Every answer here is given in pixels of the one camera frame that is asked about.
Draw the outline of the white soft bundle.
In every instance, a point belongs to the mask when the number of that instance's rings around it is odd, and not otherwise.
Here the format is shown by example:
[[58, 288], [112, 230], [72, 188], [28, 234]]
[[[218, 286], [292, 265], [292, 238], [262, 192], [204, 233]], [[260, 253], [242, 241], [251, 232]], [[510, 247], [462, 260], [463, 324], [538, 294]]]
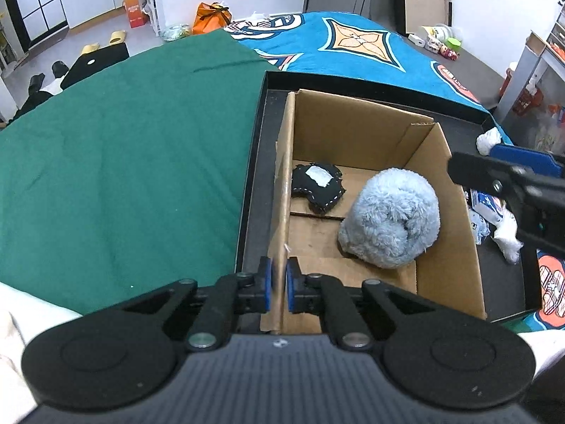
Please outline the white soft bundle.
[[488, 156], [490, 151], [502, 143], [502, 136], [497, 127], [492, 127], [476, 139], [476, 148], [480, 155]]

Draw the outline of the blue tissue pack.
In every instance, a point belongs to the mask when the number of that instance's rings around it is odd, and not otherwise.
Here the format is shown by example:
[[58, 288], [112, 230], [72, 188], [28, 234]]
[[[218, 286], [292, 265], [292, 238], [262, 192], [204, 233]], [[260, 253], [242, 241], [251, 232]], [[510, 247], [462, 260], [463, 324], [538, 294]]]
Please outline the blue tissue pack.
[[467, 192], [468, 215], [476, 245], [481, 245], [503, 221], [505, 204], [490, 194], [470, 189]]

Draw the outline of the clear bag of white stuffing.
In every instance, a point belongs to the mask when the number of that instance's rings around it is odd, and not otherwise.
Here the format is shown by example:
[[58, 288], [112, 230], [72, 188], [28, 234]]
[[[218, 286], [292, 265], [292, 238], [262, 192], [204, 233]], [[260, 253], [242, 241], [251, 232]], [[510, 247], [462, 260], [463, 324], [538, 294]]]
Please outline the clear bag of white stuffing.
[[496, 226], [493, 240], [510, 264], [517, 264], [523, 243], [517, 238], [518, 225], [512, 212], [504, 210], [503, 218]]

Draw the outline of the fluffy grey-blue plush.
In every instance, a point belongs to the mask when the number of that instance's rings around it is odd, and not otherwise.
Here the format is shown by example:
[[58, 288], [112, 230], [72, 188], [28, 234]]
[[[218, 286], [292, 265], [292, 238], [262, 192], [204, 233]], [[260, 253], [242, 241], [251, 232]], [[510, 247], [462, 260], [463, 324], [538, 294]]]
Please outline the fluffy grey-blue plush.
[[366, 183], [340, 224], [342, 251], [383, 269], [397, 269], [432, 247], [440, 204], [430, 183], [410, 170], [383, 170]]

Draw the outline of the brown cardboard box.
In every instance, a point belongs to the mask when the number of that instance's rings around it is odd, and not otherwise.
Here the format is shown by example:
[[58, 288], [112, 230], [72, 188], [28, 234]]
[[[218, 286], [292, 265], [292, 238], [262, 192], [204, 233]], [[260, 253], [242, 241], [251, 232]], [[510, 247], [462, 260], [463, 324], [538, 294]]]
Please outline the brown cardboard box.
[[475, 239], [451, 151], [432, 118], [372, 101], [300, 90], [287, 95], [276, 144], [273, 300], [265, 331], [316, 333], [294, 315], [285, 267], [347, 286], [379, 278], [484, 318]]

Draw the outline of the black stitched felt pouch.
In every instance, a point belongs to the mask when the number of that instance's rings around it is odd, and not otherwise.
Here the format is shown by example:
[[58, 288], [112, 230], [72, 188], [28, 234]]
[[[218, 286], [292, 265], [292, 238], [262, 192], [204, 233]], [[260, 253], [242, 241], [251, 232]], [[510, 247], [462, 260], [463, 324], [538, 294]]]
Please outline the black stitched felt pouch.
[[345, 192], [343, 173], [333, 164], [298, 164], [292, 170], [291, 193], [308, 200], [313, 212], [328, 213]]

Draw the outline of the red basket under desk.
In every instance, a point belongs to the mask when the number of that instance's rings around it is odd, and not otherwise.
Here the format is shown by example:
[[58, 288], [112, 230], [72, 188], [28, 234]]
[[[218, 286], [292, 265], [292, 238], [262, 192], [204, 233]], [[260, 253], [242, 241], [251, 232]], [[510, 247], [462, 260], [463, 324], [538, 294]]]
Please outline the red basket under desk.
[[524, 116], [530, 110], [542, 104], [543, 93], [534, 85], [527, 85], [516, 100], [512, 111], [518, 116]]

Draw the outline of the grey bench mat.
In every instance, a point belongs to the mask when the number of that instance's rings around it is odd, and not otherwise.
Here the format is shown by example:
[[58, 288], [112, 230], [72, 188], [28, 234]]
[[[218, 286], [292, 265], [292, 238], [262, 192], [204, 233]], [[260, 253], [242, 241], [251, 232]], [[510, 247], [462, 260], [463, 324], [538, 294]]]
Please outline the grey bench mat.
[[450, 60], [395, 32], [391, 32], [390, 44], [408, 86], [477, 109], [497, 106], [503, 78], [467, 51]]

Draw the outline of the grey desk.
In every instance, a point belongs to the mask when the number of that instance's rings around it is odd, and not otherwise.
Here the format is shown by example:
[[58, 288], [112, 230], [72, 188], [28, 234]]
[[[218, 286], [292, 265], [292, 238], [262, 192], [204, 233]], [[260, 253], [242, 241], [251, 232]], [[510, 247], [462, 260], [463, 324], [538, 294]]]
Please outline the grey desk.
[[535, 75], [541, 78], [547, 68], [553, 70], [564, 81], [564, 60], [560, 58], [550, 44], [541, 39], [535, 32], [531, 32], [508, 83], [509, 85], [494, 110], [494, 119], [499, 124], [502, 124], [507, 114], [510, 113], [511, 108], [519, 99], [530, 79]]

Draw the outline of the white bedding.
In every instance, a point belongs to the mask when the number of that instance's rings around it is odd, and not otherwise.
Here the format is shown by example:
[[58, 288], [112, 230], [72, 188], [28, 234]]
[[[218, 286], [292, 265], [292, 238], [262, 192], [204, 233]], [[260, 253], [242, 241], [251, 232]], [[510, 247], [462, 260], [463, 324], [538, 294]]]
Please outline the white bedding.
[[27, 344], [43, 331], [81, 315], [1, 284], [1, 422], [19, 423], [36, 402], [22, 373]]

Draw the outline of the small items on bench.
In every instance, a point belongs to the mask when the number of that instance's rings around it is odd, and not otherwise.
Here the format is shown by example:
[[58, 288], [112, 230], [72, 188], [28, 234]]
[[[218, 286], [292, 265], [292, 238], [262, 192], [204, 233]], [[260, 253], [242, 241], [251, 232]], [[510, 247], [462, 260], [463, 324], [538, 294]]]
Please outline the small items on bench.
[[456, 30], [444, 24], [420, 26], [408, 34], [410, 42], [450, 60], [458, 60], [463, 42]]

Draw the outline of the green cloth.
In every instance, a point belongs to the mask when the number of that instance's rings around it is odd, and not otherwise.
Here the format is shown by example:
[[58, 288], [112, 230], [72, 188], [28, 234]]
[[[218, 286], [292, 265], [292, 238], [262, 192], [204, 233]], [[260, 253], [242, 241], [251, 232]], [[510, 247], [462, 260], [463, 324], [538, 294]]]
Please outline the green cloth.
[[111, 66], [1, 133], [1, 280], [87, 314], [236, 265], [271, 65], [225, 32]]

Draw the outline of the black stool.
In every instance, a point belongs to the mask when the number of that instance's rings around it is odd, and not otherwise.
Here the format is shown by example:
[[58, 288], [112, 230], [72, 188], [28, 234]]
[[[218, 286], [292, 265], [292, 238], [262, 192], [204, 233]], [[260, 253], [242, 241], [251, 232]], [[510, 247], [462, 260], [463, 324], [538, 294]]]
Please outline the black stool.
[[80, 55], [65, 75], [60, 87], [65, 90], [128, 58], [129, 51], [124, 42], [108, 45], [91, 53]]

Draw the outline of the orange bag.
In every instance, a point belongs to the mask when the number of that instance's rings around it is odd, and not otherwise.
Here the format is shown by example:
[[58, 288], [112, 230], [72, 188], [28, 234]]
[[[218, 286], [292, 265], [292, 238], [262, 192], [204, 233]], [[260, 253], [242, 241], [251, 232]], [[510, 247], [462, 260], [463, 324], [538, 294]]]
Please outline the orange bag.
[[232, 14], [227, 6], [214, 2], [200, 3], [191, 26], [193, 35], [205, 35], [223, 29], [232, 22]]

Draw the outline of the orange cardboard box on floor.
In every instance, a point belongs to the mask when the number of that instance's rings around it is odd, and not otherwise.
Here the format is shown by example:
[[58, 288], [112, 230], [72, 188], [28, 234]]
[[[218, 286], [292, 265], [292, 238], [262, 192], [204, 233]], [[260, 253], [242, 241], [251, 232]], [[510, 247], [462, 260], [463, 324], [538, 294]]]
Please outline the orange cardboard box on floor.
[[124, 0], [125, 12], [132, 29], [144, 26], [149, 16], [144, 12], [145, 0]]

